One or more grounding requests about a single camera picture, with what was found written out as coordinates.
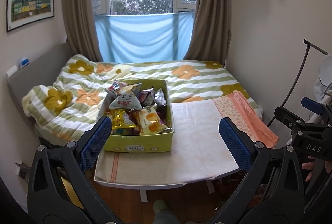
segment table leg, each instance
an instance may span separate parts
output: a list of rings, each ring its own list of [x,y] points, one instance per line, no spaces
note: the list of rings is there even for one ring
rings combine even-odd
[[[214,193],[215,192],[215,187],[213,186],[212,181],[206,180],[206,184],[207,184],[207,189],[209,190],[209,194]]]
[[[140,189],[139,193],[141,194],[141,202],[147,202],[146,189]]]

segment human hand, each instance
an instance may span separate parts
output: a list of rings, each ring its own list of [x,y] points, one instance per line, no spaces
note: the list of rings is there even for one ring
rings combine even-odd
[[[307,178],[305,179],[306,182],[311,180],[314,168],[315,168],[315,162],[314,161],[302,163],[302,169],[307,169],[307,170],[312,171],[308,174]],[[332,170],[332,161],[325,161],[325,170],[328,174],[331,172],[331,170]]]

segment floral comforter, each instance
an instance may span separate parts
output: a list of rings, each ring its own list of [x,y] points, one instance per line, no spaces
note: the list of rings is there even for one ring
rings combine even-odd
[[[77,141],[95,123],[99,108],[114,79],[167,80],[172,103],[212,99],[242,92],[258,116],[261,112],[241,85],[220,63],[211,61],[162,61],[109,64],[73,56],[53,86],[35,86],[22,99],[26,116],[66,141]]]

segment framed picture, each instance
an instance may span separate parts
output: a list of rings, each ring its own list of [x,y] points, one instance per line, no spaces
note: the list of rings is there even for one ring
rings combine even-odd
[[[7,32],[54,17],[54,0],[7,0]]]

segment cardboard box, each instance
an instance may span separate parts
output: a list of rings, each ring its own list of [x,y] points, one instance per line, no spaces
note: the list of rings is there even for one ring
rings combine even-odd
[[[104,145],[104,150],[113,151],[113,152],[130,152],[130,153],[155,153],[155,152],[170,151],[172,148],[172,138],[174,134],[174,119],[173,119],[171,98],[169,95],[167,81],[142,79],[142,80],[122,80],[122,82],[127,82],[130,85],[142,83],[141,90],[149,89],[151,87],[154,87],[155,90],[161,88],[165,94],[167,102],[166,121],[164,123],[166,126],[170,127],[171,129],[165,130],[160,134],[146,135],[146,136],[110,135],[106,144]],[[97,116],[96,122],[108,110],[111,101],[113,101],[113,99],[109,95],[104,99],[104,102],[102,103],[99,114]]]

